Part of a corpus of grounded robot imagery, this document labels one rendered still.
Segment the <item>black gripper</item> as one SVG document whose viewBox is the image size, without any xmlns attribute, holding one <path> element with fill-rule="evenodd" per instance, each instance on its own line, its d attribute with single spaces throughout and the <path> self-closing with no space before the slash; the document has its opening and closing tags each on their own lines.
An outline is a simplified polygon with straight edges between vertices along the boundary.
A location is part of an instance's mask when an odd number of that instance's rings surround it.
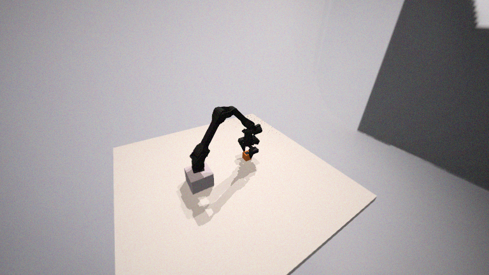
<svg viewBox="0 0 489 275">
<path fill-rule="evenodd" d="M 258 149 L 257 147 L 255 147 L 255 146 L 253 147 L 253 146 L 252 146 L 252 140 L 253 140 L 253 138 L 251 138 L 251 139 L 246 139 L 245 137 L 241 137 L 241 138 L 239 138 L 239 139 L 237 140 L 237 141 L 238 141 L 238 143 L 240 144 L 240 146 L 241 146 L 242 150 L 243 150 L 244 152 L 245 152 L 245 148 L 246 148 L 246 147 L 249 147 L 249 148 L 250 148 L 250 149 L 248 150 L 248 151 L 249 151 L 248 153 L 249 153 L 250 158 L 252 158 L 252 157 L 253 157 L 253 154 L 256 154 L 256 153 L 258 153 L 258 152 L 259 152 L 259 149 Z"/>
</svg>

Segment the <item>orange block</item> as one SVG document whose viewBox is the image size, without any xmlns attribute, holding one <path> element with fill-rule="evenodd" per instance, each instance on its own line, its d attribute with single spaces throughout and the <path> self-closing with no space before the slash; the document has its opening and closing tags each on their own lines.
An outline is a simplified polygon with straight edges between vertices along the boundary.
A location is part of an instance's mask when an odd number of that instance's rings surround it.
<svg viewBox="0 0 489 275">
<path fill-rule="evenodd" d="M 247 151 L 245 151 L 245 152 L 243 152 L 243 157 L 242 157 L 242 158 L 243 158 L 245 161 L 251 160 L 251 158 L 250 158 L 250 156 L 249 156 L 249 153 L 248 153 L 248 152 L 249 152 L 248 150 L 247 150 Z"/>
</svg>

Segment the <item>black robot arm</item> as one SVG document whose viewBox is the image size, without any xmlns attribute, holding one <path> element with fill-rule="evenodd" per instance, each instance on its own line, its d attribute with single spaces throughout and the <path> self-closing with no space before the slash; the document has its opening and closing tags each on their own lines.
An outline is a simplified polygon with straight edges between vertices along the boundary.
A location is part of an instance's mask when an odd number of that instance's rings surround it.
<svg viewBox="0 0 489 275">
<path fill-rule="evenodd" d="M 244 133 L 244 137 L 246 139 L 253 138 L 252 146 L 259 144 L 260 140 L 255 135 L 262 132 L 260 124 L 255 125 L 254 122 L 247 119 L 242 113 L 237 110 L 237 108 L 233 106 L 216 107 L 213 110 L 212 121 L 202 141 L 194 148 L 193 152 L 189 156 L 192 159 L 191 161 L 193 173 L 204 171 L 204 161 L 210 152 L 208 146 L 213 139 L 213 136 L 215 135 L 218 126 L 223 123 L 226 118 L 229 118 L 232 115 L 238 118 L 243 126 L 247 128 L 243 129 L 242 132 Z"/>
</svg>

